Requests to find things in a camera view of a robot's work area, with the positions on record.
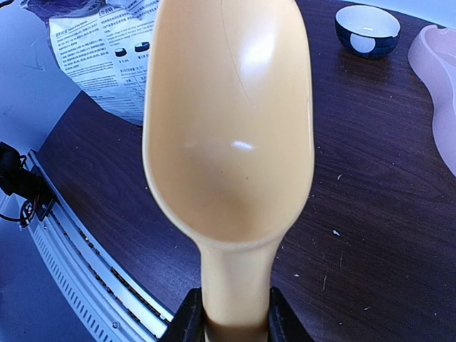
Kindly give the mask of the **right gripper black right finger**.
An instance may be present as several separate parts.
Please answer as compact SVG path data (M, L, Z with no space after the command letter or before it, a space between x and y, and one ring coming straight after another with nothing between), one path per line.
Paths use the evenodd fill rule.
M270 342L313 342L281 290L270 289L268 338Z

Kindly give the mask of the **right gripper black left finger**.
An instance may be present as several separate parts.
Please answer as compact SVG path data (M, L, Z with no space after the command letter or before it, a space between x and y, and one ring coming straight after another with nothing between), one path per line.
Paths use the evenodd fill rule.
M203 341L201 288L190 289L163 333L163 342Z

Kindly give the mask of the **yellow plastic scoop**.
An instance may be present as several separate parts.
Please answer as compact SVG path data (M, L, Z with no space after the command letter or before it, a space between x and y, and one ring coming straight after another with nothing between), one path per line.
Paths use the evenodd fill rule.
M311 58L295 1L162 1L142 161L197 246L207 341L266 341L277 249L314 174Z

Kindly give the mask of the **purple pet food bag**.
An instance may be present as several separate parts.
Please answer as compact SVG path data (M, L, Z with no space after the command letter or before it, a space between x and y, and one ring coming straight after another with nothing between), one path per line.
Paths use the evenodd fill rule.
M158 1L22 1L61 71L104 111L142 125Z

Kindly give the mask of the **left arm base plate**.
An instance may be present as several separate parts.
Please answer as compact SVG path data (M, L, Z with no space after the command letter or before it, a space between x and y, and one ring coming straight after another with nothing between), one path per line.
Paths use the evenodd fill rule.
M34 217L40 222L50 213L57 198L37 166L26 169L28 157L12 146L1 142L1 190L8 196L18 195L25 199L19 217L1 218L27 227Z

